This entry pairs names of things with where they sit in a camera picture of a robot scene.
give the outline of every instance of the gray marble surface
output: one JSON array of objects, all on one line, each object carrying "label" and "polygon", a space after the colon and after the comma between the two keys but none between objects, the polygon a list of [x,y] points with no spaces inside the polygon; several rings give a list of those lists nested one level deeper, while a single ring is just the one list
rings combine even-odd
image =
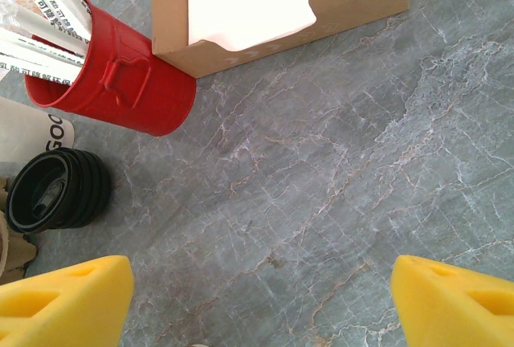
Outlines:
[{"label": "gray marble surface", "polygon": [[[150,34],[150,0],[92,1]],[[405,346],[398,255],[514,280],[513,17],[412,0],[200,80],[164,138],[68,116],[116,190],[90,227],[37,236],[29,274],[127,255],[124,347]],[[1,88],[28,102],[19,76]]]}]

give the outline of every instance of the cardboard box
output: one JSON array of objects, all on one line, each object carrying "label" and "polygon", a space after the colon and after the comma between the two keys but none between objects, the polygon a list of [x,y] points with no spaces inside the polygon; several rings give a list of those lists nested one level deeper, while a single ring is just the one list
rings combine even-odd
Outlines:
[{"label": "cardboard box", "polygon": [[195,78],[334,35],[409,9],[409,0],[309,0],[317,21],[281,39],[243,51],[200,41],[188,46],[188,0],[152,0],[153,53]]}]

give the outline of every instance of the yellow foam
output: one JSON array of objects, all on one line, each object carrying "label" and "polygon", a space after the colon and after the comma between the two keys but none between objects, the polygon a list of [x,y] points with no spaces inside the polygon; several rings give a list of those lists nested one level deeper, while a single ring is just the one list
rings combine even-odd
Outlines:
[{"label": "yellow foam", "polygon": [[391,288],[409,347],[514,346],[510,281],[404,255]]},{"label": "yellow foam", "polygon": [[0,286],[0,347],[116,347],[133,285],[108,256]]}]

